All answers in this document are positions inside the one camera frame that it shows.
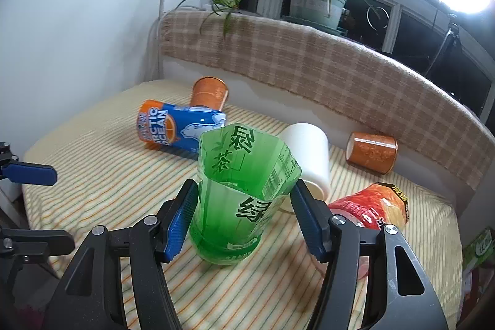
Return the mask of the brown plaid blanket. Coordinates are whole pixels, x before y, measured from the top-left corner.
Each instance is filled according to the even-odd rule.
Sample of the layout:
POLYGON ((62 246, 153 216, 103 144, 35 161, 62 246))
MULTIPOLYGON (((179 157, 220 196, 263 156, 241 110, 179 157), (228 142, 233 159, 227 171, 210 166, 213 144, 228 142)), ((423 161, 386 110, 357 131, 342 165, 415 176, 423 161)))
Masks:
POLYGON ((478 188, 494 137, 420 74, 367 47, 314 28, 235 13, 168 13, 164 56, 225 70, 316 102, 438 163, 478 188))

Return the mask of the tall orange paper cup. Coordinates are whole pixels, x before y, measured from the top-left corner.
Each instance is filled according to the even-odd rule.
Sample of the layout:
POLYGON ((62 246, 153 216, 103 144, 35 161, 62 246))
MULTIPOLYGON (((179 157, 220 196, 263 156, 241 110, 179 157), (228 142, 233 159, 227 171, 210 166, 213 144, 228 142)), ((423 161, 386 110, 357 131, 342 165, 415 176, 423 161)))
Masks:
POLYGON ((226 84, 214 76, 204 76, 192 87, 190 106, 222 110, 229 95, 226 84))

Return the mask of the short orange paper cup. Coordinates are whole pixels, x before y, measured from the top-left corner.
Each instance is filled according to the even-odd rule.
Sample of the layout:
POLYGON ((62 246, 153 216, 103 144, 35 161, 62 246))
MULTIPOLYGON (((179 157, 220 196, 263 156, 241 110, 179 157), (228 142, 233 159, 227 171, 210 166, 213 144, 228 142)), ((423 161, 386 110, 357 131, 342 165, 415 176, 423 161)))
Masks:
POLYGON ((354 131, 346 145, 348 163, 385 175, 394 168, 398 142, 392 136, 354 131))

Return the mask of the green cardboard box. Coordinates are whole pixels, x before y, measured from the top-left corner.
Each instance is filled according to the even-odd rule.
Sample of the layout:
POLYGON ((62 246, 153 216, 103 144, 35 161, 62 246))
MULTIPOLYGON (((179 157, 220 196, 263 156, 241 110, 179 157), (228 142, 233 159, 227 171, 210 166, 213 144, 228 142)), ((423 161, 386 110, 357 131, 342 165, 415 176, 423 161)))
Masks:
POLYGON ((494 254, 494 229, 485 228, 462 251, 463 271, 471 271, 494 254))

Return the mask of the black tripod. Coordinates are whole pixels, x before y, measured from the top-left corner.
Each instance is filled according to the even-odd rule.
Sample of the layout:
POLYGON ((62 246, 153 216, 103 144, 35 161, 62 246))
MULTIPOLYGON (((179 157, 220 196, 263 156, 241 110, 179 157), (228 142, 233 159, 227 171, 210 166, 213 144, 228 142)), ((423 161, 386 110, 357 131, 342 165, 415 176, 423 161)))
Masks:
POLYGON ((460 26, 455 13, 449 14, 449 24, 445 36, 440 47, 436 51, 434 57, 429 61, 429 64, 424 72, 424 78, 430 79, 443 62, 450 56, 451 51, 455 48, 461 48, 462 42, 460 37, 460 26))

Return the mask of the white paper cup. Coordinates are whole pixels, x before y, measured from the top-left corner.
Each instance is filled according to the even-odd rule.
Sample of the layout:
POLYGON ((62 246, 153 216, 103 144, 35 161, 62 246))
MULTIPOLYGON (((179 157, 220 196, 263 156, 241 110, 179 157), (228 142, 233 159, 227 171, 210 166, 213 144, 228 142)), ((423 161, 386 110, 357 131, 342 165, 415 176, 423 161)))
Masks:
POLYGON ((330 193, 330 145, 325 132, 310 123, 296 123, 287 126, 278 137, 298 162, 301 179, 312 196, 326 201, 330 193))

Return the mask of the grey-green flower pot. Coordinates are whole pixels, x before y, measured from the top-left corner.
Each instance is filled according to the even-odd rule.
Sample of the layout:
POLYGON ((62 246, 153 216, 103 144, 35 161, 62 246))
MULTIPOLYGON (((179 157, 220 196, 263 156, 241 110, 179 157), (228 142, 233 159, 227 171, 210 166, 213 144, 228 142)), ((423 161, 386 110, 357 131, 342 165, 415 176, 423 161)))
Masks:
POLYGON ((285 21, 339 35, 339 22, 348 0, 290 0, 285 21))

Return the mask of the green tea cup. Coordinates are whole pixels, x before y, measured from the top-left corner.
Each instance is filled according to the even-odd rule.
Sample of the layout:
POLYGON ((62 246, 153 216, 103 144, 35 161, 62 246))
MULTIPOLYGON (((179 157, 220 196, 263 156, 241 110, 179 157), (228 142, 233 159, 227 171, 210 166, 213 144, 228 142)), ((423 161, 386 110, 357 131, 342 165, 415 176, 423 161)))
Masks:
POLYGON ((247 258, 301 174, 277 136, 240 123, 202 134, 189 228, 198 255, 214 265, 247 258))

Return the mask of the red orange noodle cup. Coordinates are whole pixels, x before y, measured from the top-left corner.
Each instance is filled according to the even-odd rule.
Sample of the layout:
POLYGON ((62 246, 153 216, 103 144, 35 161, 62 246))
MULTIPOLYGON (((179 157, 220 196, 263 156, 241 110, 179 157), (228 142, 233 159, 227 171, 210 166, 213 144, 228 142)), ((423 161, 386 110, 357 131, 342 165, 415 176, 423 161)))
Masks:
POLYGON ((355 225, 380 230, 392 224, 403 230, 409 221, 409 199, 396 185, 375 182, 363 190, 328 204, 332 214, 339 214, 355 225))

